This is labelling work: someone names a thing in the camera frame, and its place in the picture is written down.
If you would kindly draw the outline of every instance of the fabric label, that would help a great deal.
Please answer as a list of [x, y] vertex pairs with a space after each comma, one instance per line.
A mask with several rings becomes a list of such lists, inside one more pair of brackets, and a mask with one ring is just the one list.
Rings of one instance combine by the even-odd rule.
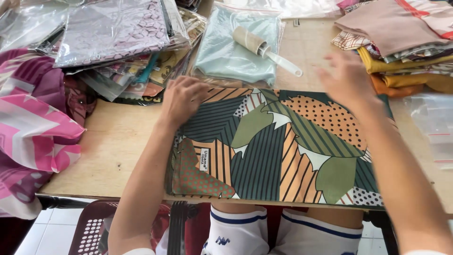
[[209, 168], [209, 149], [202, 148], [200, 153], [200, 171], [207, 171]]

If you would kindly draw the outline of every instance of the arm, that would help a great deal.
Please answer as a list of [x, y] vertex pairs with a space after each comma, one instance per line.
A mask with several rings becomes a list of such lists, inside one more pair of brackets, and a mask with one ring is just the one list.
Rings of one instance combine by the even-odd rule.
[[383, 103], [374, 96], [369, 76], [353, 54], [326, 57], [336, 77], [318, 69], [327, 93], [348, 107], [364, 129], [374, 174], [392, 219], [401, 254], [433, 250], [453, 254], [447, 215], [417, 160], [386, 118]]
[[162, 113], [132, 171], [111, 225], [109, 254], [121, 255], [136, 248], [151, 248], [149, 233], [164, 197], [164, 177], [174, 134], [198, 109], [207, 85], [180, 76], [170, 81]]

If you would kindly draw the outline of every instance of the person's left hand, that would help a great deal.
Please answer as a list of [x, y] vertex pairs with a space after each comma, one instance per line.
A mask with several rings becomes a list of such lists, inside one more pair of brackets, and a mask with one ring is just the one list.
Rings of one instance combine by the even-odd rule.
[[169, 81], [164, 92], [161, 120], [176, 131], [197, 112], [208, 90], [208, 84], [189, 76]]

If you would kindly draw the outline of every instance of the blue stripe trim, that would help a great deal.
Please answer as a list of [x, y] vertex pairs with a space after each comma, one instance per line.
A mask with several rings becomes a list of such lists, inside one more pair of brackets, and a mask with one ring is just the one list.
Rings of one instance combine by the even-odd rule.
[[255, 222], [257, 220], [265, 220], [265, 219], [267, 219], [267, 215], [265, 215], [265, 216], [255, 216], [253, 218], [243, 219], [243, 220], [225, 219], [225, 218], [222, 218], [220, 216], [215, 215], [212, 211], [211, 211], [211, 216], [215, 220], [223, 222], [223, 223], [227, 223], [227, 224], [247, 224], [247, 223]]
[[353, 235], [353, 234], [347, 234], [347, 233], [343, 233], [343, 232], [338, 232], [338, 231], [335, 231], [335, 230], [331, 230], [331, 229], [328, 229], [328, 228], [325, 228], [325, 227], [318, 226], [318, 225], [316, 225], [314, 223], [311, 223], [311, 222], [291, 219], [291, 218], [289, 218], [288, 216], [286, 216], [284, 214], [282, 214], [282, 217], [284, 219], [290, 221], [290, 222], [294, 222], [294, 223], [301, 224], [301, 225], [304, 225], [304, 226], [312, 227], [314, 229], [317, 229], [317, 230], [320, 230], [320, 231], [323, 231], [323, 232], [326, 232], [326, 233], [329, 233], [329, 234], [332, 234], [332, 235], [337, 235], [337, 236], [341, 236], [341, 237], [349, 238], [349, 239], [360, 239], [362, 237], [362, 234]]

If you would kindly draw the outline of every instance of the stack of folded scarves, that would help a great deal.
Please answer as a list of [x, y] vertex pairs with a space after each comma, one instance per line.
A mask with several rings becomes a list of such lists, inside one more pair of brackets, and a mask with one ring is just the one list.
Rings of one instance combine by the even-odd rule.
[[453, 93], [453, 7], [428, 0], [373, 0], [343, 8], [332, 43], [357, 50], [378, 93]]

